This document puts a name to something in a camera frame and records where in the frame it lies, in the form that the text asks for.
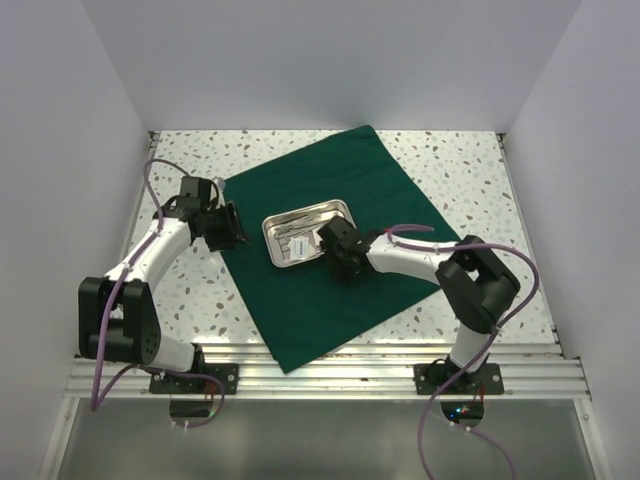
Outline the steel scissor forceps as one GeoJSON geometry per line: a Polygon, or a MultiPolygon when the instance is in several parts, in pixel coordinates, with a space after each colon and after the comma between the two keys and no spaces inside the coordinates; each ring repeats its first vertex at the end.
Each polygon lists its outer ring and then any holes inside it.
{"type": "Polygon", "coordinates": [[[292,236],[297,233],[305,233],[317,228],[322,224],[322,221],[308,221],[308,222],[289,222],[274,228],[274,238],[277,240],[292,236]]]}

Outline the steel tweezers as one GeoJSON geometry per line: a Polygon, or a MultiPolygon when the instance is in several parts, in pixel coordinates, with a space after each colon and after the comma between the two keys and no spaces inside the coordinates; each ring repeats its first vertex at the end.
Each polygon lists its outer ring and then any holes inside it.
{"type": "Polygon", "coordinates": [[[322,223],[329,221],[333,217],[331,212],[316,212],[310,213],[306,215],[301,215],[299,217],[292,218],[286,222],[288,224],[314,224],[314,223],[322,223]]]}

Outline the white suture packet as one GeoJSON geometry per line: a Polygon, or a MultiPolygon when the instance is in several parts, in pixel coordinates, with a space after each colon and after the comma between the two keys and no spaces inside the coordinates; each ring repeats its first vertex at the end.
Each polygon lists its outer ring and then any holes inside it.
{"type": "Polygon", "coordinates": [[[307,237],[294,237],[289,242],[290,260],[303,261],[308,259],[312,252],[307,237]]]}

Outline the stainless steel tray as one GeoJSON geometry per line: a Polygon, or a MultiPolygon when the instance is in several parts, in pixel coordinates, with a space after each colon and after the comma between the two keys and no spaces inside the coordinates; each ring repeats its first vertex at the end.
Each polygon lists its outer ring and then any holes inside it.
{"type": "Polygon", "coordinates": [[[277,268],[288,268],[297,264],[309,262],[322,256],[323,252],[320,246],[321,238],[318,235],[319,229],[324,226],[326,222],[322,222],[317,228],[305,233],[297,233],[292,236],[277,240],[274,238],[274,228],[283,224],[292,218],[299,217],[316,212],[331,212],[333,217],[341,217],[348,220],[351,224],[354,224],[353,217],[347,206],[347,204],[338,199],[328,200],[314,205],[302,207],[288,212],[275,214],[265,218],[262,222],[261,229],[264,235],[267,251],[272,264],[277,268]],[[294,237],[307,237],[309,239],[311,247],[311,256],[303,261],[291,261],[289,242],[294,237]]]}

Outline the dark green surgical cloth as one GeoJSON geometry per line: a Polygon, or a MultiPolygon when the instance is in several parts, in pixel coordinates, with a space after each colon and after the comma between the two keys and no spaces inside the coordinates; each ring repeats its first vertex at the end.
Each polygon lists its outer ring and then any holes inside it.
{"type": "Polygon", "coordinates": [[[357,227],[370,231],[421,223],[438,241],[457,239],[438,209],[370,126],[331,135],[229,179],[249,236],[222,257],[271,355],[283,372],[340,347],[438,292],[398,274],[364,273],[337,281],[318,258],[274,266],[261,231],[269,216],[327,200],[344,201],[357,227]]]}

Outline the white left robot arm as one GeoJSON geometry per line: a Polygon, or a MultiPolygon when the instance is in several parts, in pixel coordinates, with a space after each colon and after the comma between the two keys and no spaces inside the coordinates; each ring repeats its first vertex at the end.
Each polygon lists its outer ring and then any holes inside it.
{"type": "Polygon", "coordinates": [[[197,239],[212,252],[247,241],[220,178],[183,177],[179,193],[156,204],[147,232],[127,256],[103,276],[81,282],[81,357],[173,371],[175,384],[189,393],[205,386],[208,369],[196,360],[196,345],[161,332],[153,299],[171,265],[197,239]]]}

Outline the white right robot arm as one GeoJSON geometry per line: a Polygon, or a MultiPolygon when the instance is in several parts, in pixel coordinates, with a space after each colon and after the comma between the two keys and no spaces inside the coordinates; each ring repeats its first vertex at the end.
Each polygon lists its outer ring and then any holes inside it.
{"type": "Polygon", "coordinates": [[[437,381],[457,392],[468,392],[481,380],[490,336],[513,304],[520,282],[491,248],[469,235],[461,242],[436,244],[395,235],[420,231],[400,225],[387,231],[362,233],[336,217],[318,231],[320,247],[331,274],[347,280],[363,272],[398,274],[440,287],[459,322],[454,346],[437,381]]]}

